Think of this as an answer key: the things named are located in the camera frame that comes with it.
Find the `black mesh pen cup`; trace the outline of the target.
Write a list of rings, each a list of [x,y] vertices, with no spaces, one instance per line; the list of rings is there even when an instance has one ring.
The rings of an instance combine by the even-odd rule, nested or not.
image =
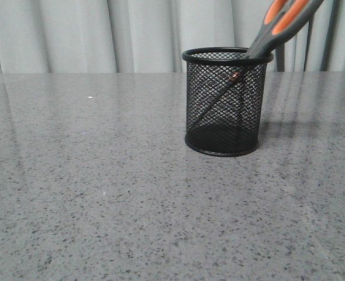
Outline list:
[[[185,143],[212,156],[233,157],[257,149],[267,64],[272,53],[245,57],[246,48],[187,50]]]

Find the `grey pleated curtain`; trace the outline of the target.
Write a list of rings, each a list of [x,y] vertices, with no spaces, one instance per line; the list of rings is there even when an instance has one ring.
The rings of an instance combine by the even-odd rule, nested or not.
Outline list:
[[[247,47],[270,1],[0,1],[0,73],[172,73],[182,52]],[[270,71],[344,71],[345,1],[324,1]]]

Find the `grey orange handled scissors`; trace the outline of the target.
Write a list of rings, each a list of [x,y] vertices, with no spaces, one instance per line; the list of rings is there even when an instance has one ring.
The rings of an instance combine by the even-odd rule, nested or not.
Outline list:
[[[258,59],[294,37],[321,6],[322,1],[273,1],[243,59]]]

